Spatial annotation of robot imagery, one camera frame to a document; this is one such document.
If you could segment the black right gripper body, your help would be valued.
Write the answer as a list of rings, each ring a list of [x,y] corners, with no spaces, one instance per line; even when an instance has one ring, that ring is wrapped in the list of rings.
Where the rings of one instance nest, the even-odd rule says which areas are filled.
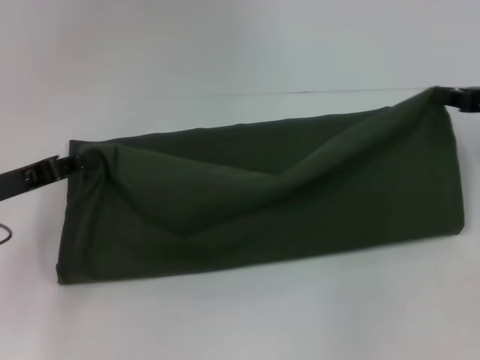
[[[451,106],[462,113],[479,113],[480,88],[478,86],[455,88]]]

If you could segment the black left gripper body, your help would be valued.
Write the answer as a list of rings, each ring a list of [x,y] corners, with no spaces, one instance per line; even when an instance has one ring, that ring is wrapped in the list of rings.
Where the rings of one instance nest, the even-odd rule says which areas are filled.
[[[57,168],[59,156],[1,174],[1,201],[52,184],[61,179]]]

